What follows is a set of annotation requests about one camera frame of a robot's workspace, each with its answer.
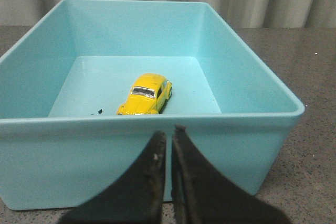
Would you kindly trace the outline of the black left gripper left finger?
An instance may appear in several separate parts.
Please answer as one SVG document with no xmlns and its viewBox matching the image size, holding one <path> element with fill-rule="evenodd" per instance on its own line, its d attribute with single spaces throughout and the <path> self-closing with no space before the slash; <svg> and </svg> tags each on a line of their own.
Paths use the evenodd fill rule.
<svg viewBox="0 0 336 224">
<path fill-rule="evenodd" d="M 166 135 L 156 131 L 141 154 L 104 191 L 64 214 L 60 223 L 161 223 Z"/>
</svg>

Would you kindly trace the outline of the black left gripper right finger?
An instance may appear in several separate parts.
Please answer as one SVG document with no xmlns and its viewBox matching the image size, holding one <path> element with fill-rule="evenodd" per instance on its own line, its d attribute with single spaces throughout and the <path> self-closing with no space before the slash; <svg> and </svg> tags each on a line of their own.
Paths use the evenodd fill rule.
<svg viewBox="0 0 336 224">
<path fill-rule="evenodd" d="M 290 223 L 280 209 L 222 175 L 176 125 L 172 140 L 172 198 L 177 223 Z"/>
</svg>

